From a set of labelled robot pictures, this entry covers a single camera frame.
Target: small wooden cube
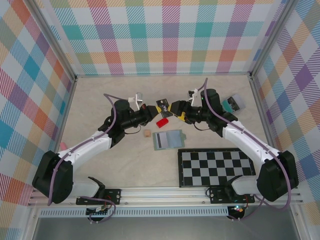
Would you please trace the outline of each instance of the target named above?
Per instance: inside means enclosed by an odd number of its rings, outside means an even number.
[[[144,130],[144,137],[150,138],[151,137],[151,131],[149,129]]]

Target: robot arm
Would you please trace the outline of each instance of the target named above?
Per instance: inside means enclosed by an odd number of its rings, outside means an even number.
[[[256,138],[255,141],[244,134],[245,128],[241,122],[234,115],[223,110],[216,90],[207,89],[207,95],[213,110],[233,125],[216,117],[210,111],[204,91],[201,92],[202,106],[192,106],[188,101],[176,101],[169,106],[168,110],[187,124],[206,122],[210,130],[231,141],[253,161],[255,176],[236,176],[227,182],[227,186],[232,187],[231,198],[232,195],[261,194],[268,201],[273,202],[288,192],[284,174],[270,153],[279,158],[288,174],[291,189],[295,188],[298,185],[298,175],[294,156],[288,151],[280,152],[260,139]],[[265,151],[257,142],[266,146],[268,151]]]
[[[134,111],[130,108],[129,102],[124,99],[116,101],[114,108],[116,120],[108,133],[104,134],[115,117],[113,110],[111,110],[111,116],[106,118],[103,125],[98,128],[98,131],[76,145],[77,147],[74,146],[58,153],[46,152],[42,156],[33,178],[32,186],[49,197],[54,169],[61,158],[67,154],[58,167],[54,178],[52,201],[55,204],[59,204],[69,196],[102,198],[99,194],[104,192],[105,186],[101,182],[93,177],[89,177],[92,181],[74,182],[74,172],[93,156],[113,148],[124,138],[126,129],[136,128],[138,125],[145,126],[161,111],[156,106],[146,106],[145,104],[139,110]]]

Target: red block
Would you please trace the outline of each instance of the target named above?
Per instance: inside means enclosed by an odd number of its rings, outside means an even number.
[[[169,120],[167,118],[162,118],[160,121],[158,121],[156,123],[156,125],[159,127],[159,128],[162,128],[164,125],[166,125],[167,123],[169,122]]]

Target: chess board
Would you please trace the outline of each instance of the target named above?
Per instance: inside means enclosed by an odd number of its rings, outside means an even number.
[[[239,148],[179,149],[178,168],[180,187],[221,186],[235,176],[256,175]]]

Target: plaid fabric backdrop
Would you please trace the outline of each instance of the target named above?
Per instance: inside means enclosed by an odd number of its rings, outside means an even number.
[[[309,230],[320,236],[320,0],[300,0],[257,75],[278,148],[297,160]]]
[[[78,74],[207,74],[247,72],[285,0],[37,3]]]
[[[0,239],[18,238],[33,176],[56,144],[72,80],[22,0],[0,0]]]

